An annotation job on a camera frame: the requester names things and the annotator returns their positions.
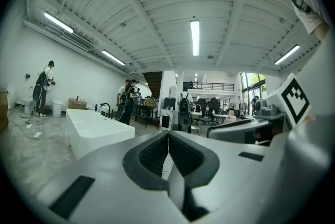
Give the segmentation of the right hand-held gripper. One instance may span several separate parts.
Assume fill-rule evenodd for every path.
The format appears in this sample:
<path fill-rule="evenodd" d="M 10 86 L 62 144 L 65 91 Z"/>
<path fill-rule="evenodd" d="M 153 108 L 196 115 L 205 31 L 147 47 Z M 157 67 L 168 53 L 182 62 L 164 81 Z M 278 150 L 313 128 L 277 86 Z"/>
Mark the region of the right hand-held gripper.
<path fill-rule="evenodd" d="M 209 139 L 269 145 L 279 134 L 289 132 L 301 123 L 311 109 L 310 102 L 297 77 L 290 74 L 266 99 L 254 105 L 253 118 L 210 127 Z"/>

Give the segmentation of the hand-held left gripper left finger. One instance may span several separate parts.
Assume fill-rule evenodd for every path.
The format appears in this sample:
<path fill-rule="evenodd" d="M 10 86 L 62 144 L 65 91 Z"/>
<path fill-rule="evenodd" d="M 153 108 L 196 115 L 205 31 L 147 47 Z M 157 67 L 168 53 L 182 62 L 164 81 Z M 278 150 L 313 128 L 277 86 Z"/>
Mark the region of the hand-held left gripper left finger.
<path fill-rule="evenodd" d="M 96 149 L 54 176 L 37 198 L 66 223 L 182 223 L 162 178 L 168 134 Z"/>

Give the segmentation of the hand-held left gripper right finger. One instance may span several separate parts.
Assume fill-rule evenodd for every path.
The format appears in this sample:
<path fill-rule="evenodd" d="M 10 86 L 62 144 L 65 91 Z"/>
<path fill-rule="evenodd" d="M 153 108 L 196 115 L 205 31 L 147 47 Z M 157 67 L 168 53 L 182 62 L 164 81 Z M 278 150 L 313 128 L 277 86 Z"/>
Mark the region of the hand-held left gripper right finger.
<path fill-rule="evenodd" d="M 185 195 L 170 223 L 290 223 L 329 171 L 327 129 L 295 129 L 269 147 L 169 136 L 171 149 L 204 157 L 180 180 Z"/>

